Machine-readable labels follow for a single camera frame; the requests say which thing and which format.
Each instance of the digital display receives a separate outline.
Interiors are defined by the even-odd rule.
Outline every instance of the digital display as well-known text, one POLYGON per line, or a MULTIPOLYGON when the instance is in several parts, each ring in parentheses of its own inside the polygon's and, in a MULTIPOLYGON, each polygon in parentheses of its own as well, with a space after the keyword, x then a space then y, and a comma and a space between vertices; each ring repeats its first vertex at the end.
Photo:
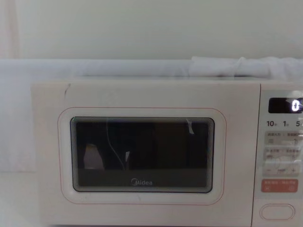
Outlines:
POLYGON ((303 98, 271 98, 268 112, 271 114, 303 113, 303 98))

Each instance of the scratch mark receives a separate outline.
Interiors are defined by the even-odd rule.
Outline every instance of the scratch mark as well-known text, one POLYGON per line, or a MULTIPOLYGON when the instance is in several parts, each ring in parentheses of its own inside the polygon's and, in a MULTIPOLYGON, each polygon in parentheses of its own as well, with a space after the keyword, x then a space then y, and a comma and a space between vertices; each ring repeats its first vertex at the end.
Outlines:
POLYGON ((67 88, 66 88, 66 90, 65 90, 65 92, 64 92, 64 97, 66 97, 67 90, 68 90, 70 87, 71 87, 71 84, 68 84, 68 86, 67 86, 67 88))

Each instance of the white cable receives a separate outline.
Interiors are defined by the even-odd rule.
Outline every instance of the white cable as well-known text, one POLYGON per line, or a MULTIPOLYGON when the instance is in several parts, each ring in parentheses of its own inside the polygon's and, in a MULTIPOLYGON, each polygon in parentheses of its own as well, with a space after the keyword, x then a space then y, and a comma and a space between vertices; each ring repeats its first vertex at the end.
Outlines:
POLYGON ((121 158, 119 157, 119 155, 116 153, 115 149, 113 148, 112 144, 110 143, 110 139, 109 139, 109 132, 108 132, 108 120, 106 121, 106 132, 107 132, 107 142, 111 148, 111 150, 114 152, 114 154, 117 156, 117 158, 119 159, 119 162, 122 165, 123 170, 125 170, 125 166, 121 160, 121 158))

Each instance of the control panel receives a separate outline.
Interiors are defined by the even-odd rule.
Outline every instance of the control panel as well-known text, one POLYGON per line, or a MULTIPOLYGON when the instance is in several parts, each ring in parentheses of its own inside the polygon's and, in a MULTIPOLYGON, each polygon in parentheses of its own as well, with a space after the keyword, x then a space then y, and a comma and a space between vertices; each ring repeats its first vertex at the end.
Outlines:
POLYGON ((261 93, 256 166, 257 195, 261 198, 271 198, 275 193, 283 198, 281 193, 298 191, 302 173, 302 112, 300 92, 261 93))
POLYGON ((302 91, 261 91, 254 227, 296 226, 298 223, 300 216, 296 213, 301 209, 303 196, 302 97, 302 91))

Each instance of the midea logo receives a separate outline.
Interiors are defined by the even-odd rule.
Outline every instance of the midea logo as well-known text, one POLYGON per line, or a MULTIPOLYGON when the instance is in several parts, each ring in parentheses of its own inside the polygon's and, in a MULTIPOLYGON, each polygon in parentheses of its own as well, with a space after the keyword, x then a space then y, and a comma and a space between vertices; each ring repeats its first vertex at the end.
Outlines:
POLYGON ((133 178, 131 180, 132 186, 152 186, 152 181, 143 181, 138 180, 137 178, 133 178))

